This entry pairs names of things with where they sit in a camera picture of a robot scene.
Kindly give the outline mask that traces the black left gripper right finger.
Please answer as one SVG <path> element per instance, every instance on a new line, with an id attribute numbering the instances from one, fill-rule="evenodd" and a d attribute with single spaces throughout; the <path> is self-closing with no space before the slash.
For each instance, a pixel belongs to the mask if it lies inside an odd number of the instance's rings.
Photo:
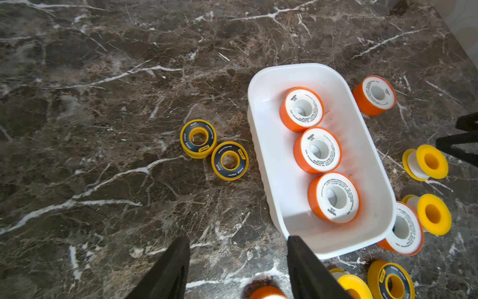
<path id="1" fill-rule="evenodd" d="M 342 288 L 313 251 L 299 236 L 287 241 L 288 272 L 295 299 L 349 299 Z"/>

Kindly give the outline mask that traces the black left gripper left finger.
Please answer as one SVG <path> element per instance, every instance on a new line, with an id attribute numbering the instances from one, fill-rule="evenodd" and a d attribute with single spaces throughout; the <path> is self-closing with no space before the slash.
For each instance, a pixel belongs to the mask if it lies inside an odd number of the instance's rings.
<path id="1" fill-rule="evenodd" d="M 128 299 L 182 299 L 190 262 L 190 240 L 178 237 L 126 296 Z"/>

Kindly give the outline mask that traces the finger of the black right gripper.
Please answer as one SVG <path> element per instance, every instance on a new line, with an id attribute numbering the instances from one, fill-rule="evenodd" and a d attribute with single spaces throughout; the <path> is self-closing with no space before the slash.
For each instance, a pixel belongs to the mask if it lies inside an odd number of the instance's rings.
<path id="1" fill-rule="evenodd" d="M 465 132 L 478 130 L 478 112 L 461 116 L 457 119 L 455 128 Z"/>
<path id="2" fill-rule="evenodd" d="M 464 145 L 478 142 L 478 131 L 472 131 L 457 135 L 450 135 L 447 137 L 440 137 L 436 140 L 436 148 L 443 153 L 447 153 L 457 159 L 467 162 L 475 167 L 478 166 L 478 155 L 468 153 L 463 149 L 456 147 L 457 145 Z"/>

